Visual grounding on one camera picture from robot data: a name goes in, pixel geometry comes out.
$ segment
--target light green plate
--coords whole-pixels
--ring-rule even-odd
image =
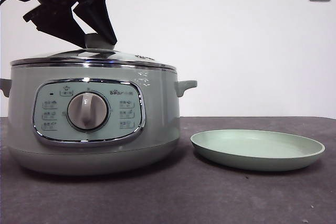
[[[205,131],[193,135],[191,142],[199,154],[216,163],[272,172],[306,167],[325,149],[307,137],[252,130]]]

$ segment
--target gray table surface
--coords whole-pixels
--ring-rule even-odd
[[[213,129],[298,134],[326,146],[311,166],[262,173],[198,156],[191,135]],[[9,137],[1,120],[2,142]],[[181,118],[177,149],[130,172],[62,177],[20,168],[1,146],[1,224],[336,223],[336,120]]]

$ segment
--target side handle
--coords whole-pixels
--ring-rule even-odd
[[[197,81],[177,81],[175,83],[177,97],[182,97],[184,91],[186,91],[187,89],[196,87],[197,87]]]
[[[9,97],[10,88],[12,87],[12,80],[0,79],[0,90],[4,92],[5,97]]]

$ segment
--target glass lid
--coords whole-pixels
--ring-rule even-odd
[[[140,55],[126,54],[123,52],[109,49],[79,49],[52,55],[43,55],[43,57],[38,58],[14,60],[10,64],[12,66],[19,66],[32,64],[38,65],[42,63],[116,64],[176,70],[175,67],[159,63],[152,58]]]

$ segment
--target control knob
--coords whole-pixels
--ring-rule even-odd
[[[93,130],[105,121],[108,106],[105,100],[95,93],[85,92],[75,96],[68,106],[68,118],[79,129]]]

